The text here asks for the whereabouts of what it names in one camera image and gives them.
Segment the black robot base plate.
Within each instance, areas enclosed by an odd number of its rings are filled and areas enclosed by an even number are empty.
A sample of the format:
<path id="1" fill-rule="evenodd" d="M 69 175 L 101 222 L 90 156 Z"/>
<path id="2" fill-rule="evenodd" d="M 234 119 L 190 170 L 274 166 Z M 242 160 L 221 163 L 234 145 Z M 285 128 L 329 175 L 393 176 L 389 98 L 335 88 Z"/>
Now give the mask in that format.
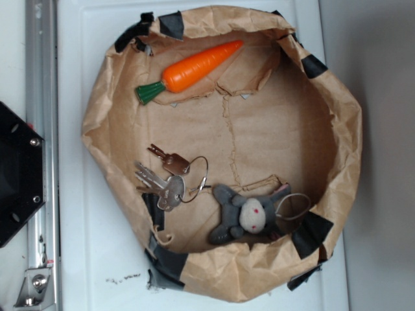
<path id="1" fill-rule="evenodd" d="M 1 103 L 1 247 L 45 203 L 43 138 Z"/>

